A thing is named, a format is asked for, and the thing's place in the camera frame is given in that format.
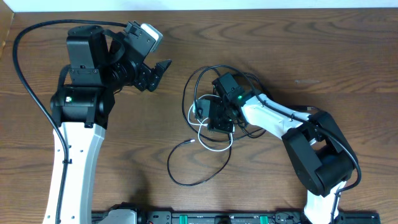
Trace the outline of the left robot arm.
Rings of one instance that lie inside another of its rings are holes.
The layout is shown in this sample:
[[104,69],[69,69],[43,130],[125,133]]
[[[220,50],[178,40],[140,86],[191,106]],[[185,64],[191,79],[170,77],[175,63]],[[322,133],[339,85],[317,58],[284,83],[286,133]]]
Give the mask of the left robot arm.
[[70,64],[62,69],[50,107],[55,155],[45,223],[90,223],[96,163],[114,106],[125,86],[154,91],[170,60],[144,60],[163,36],[130,22],[115,33],[98,25],[68,31]]

